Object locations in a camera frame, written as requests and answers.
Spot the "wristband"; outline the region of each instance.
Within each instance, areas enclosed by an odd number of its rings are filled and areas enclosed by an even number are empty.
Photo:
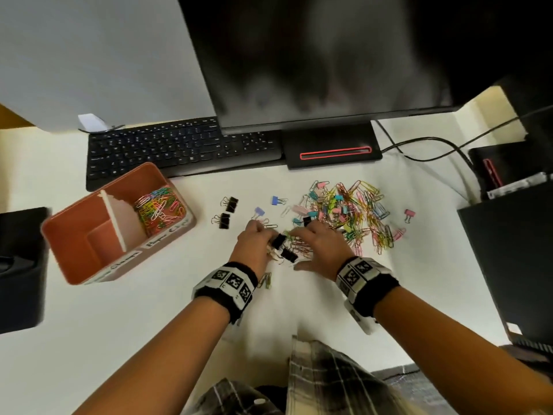
[[[345,261],[336,277],[336,285],[362,317],[374,317],[374,306],[399,282],[391,270],[374,259],[353,257]]]
[[[247,265],[228,262],[211,272],[192,290],[192,299],[210,297],[225,307],[231,315],[231,323],[240,319],[258,280]]]

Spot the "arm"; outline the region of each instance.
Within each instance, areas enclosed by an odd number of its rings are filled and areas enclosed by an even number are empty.
[[[353,252],[342,234],[314,221],[292,230],[314,251],[297,270],[336,281]],[[364,288],[370,288],[369,281]],[[398,286],[374,306],[374,316],[460,414],[523,415],[553,407],[553,386],[502,349]]]
[[[230,261],[248,266],[258,279],[275,234],[258,221],[238,237]],[[179,414],[230,320],[229,311],[198,297],[100,386],[75,415]]]

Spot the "monitor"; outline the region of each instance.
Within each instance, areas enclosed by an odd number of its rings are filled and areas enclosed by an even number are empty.
[[[459,108],[504,73],[492,1],[179,3],[221,126],[286,129]]]

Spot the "monitor stand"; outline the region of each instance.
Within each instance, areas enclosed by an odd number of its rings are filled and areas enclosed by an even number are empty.
[[[289,169],[382,159],[370,123],[282,132]]]

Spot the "desk surface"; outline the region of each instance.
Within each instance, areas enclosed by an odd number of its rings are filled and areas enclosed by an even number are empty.
[[[392,130],[410,128],[392,131],[397,140],[421,133],[444,136],[453,127],[460,133],[451,114],[409,118],[410,125],[394,121],[399,124],[388,125]],[[387,146],[376,131],[381,145]],[[86,195],[86,148],[86,136],[78,132],[49,134],[36,128],[0,132],[0,192],[4,195],[0,211],[47,206],[58,212]],[[442,151],[427,143],[405,150],[424,156]],[[297,202],[314,180],[348,186],[358,179],[380,188],[383,204],[392,213],[389,218],[408,229],[405,238],[382,256],[376,255],[370,242],[364,244],[364,254],[390,265],[402,285],[442,312],[494,344],[507,344],[457,216],[457,209],[467,202],[455,192],[466,196],[455,162],[440,160],[428,170],[389,153],[372,164],[296,171],[280,166],[189,176],[173,181],[197,216],[197,227],[123,278],[69,286],[50,254],[44,321],[36,328],[0,336],[3,413],[70,413],[189,302],[200,279],[225,263],[256,206],[266,210],[279,230],[288,229],[292,215],[280,217],[283,207],[270,204],[273,195]],[[239,199],[227,231],[210,223],[221,212],[219,202],[224,196]],[[416,212],[409,225],[402,224],[407,208]],[[282,367],[291,336],[297,333],[326,342],[370,371],[411,362],[382,328],[364,335],[333,284],[311,273],[294,272],[287,264],[272,264],[270,271],[273,288],[258,291],[233,343],[219,345],[199,387],[208,387],[219,375],[233,375],[225,372],[238,360],[229,355],[232,347],[239,348],[247,361],[272,367],[258,370],[250,380],[285,375]],[[248,378],[243,372],[234,377]]]

